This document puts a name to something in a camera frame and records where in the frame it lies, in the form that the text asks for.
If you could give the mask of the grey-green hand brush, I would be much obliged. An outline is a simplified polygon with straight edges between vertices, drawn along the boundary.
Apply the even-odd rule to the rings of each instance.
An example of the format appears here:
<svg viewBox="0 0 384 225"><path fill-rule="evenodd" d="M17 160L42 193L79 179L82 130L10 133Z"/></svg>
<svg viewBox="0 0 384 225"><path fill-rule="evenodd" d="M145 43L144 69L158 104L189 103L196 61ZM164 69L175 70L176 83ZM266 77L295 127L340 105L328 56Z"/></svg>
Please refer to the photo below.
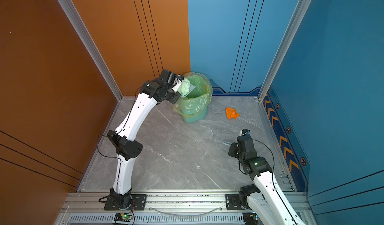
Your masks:
<svg viewBox="0 0 384 225"><path fill-rule="evenodd" d="M231 142L231 141L222 141L222 144L223 145L226 145L226 146L230 146L231 144L232 144L233 142Z"/></svg>

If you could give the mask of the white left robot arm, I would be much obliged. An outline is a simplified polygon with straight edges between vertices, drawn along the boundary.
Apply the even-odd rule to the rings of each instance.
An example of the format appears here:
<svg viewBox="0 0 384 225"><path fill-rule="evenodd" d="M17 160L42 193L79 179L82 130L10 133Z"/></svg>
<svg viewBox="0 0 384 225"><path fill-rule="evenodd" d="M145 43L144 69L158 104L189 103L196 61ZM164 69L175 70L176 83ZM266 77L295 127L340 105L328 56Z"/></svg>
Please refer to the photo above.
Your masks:
<svg viewBox="0 0 384 225"><path fill-rule="evenodd" d="M136 158L143 150L143 145L136 141L137 133L150 111L162 101L175 104L181 94L178 92L184 77L171 71L163 70L160 76L146 81L123 122L107 133L107 137L116 148L117 173L109 197L126 209L131 203L132 174Z"/></svg>

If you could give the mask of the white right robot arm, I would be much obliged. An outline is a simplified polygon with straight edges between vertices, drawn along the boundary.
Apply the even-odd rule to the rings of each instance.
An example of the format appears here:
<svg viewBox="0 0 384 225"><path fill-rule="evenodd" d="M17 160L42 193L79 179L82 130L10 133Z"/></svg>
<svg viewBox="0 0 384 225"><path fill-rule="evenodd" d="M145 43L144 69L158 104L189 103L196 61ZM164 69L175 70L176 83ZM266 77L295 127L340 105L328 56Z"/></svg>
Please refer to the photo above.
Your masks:
<svg viewBox="0 0 384 225"><path fill-rule="evenodd" d="M238 160L241 173L250 176L253 183L240 188L241 206L256 213L265 225L304 225L280 188L274 174L275 166L260 157L250 130L243 129L232 143L228 155Z"/></svg>

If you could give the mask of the mint green paper scrap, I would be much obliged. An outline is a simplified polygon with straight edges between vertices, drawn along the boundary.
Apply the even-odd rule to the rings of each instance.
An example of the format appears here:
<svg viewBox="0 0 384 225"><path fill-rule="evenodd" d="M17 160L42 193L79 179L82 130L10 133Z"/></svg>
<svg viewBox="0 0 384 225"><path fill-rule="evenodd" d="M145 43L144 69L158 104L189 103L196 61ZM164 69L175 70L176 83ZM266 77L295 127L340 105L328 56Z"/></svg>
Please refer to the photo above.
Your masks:
<svg viewBox="0 0 384 225"><path fill-rule="evenodd" d="M191 82L189 81L189 79L184 78L183 81L181 82L178 92L182 97L185 97L189 94L190 87L191 87Z"/></svg>

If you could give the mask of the small orange paper scrap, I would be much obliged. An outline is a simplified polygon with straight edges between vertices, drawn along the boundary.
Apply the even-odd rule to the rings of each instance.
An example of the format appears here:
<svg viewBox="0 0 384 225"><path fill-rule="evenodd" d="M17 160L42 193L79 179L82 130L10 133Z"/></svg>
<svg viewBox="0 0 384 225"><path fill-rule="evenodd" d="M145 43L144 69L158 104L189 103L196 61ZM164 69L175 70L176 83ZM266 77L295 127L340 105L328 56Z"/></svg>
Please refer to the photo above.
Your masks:
<svg viewBox="0 0 384 225"><path fill-rule="evenodd" d="M236 119L240 116L234 108L226 108L226 115L228 119Z"/></svg>

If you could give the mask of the green trash bin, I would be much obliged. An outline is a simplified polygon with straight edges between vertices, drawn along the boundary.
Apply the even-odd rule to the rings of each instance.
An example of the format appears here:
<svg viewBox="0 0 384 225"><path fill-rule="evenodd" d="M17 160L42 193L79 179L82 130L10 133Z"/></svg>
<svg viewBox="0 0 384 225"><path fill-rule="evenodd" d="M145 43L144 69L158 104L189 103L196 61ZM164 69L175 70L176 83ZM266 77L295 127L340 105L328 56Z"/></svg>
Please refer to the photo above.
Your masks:
<svg viewBox="0 0 384 225"><path fill-rule="evenodd" d="M202 108L199 112L192 114L191 112L181 112L181 116L186 123L194 123L204 119L207 116L208 106Z"/></svg>

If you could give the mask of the left green circuit board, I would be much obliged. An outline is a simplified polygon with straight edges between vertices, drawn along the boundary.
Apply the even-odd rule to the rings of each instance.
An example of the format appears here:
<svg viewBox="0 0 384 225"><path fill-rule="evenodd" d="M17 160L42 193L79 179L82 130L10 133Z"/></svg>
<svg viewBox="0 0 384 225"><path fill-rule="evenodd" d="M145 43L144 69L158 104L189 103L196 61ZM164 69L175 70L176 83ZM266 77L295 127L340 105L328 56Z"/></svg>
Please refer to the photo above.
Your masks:
<svg viewBox="0 0 384 225"><path fill-rule="evenodd" d="M132 214L128 214L128 213L115 214L115 217L114 217L114 223L115 224L123 224L123 225L131 224L131 225L133 225L135 220L136 220L135 216Z"/></svg>

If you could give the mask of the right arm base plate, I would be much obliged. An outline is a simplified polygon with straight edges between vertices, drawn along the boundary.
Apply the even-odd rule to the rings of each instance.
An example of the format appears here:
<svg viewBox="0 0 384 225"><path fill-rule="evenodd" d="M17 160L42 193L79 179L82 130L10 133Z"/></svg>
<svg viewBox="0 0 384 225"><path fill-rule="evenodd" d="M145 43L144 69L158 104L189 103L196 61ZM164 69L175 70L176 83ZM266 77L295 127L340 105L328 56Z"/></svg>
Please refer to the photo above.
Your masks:
<svg viewBox="0 0 384 225"><path fill-rule="evenodd" d="M241 200L239 194L225 194L226 208L228 211L248 210Z"/></svg>

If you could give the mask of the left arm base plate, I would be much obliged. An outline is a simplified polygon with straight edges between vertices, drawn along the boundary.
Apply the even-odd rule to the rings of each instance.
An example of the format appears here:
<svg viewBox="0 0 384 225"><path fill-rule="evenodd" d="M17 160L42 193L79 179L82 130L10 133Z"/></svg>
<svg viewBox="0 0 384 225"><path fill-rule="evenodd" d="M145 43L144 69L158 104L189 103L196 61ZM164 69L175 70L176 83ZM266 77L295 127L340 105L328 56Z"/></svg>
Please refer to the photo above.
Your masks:
<svg viewBox="0 0 384 225"><path fill-rule="evenodd" d="M126 196L108 195L105 211L143 211L147 202L146 194L128 194Z"/></svg>

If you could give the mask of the aluminium front rail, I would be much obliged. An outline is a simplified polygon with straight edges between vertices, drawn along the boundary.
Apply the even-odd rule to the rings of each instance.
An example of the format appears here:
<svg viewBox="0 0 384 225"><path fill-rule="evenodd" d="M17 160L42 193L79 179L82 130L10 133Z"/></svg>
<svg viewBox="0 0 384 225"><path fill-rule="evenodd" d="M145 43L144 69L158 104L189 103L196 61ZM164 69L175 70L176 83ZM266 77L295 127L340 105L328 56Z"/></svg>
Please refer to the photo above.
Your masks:
<svg viewBox="0 0 384 225"><path fill-rule="evenodd" d="M229 191L195 191L195 192L144 192L146 200L136 202L138 208L143 207L143 212L166 213L206 213L213 209L219 212L227 212L227 194L237 194ZM107 196L107 192L82 192L69 193L61 212L73 213L105 213L104 203L99 199Z"/></svg>

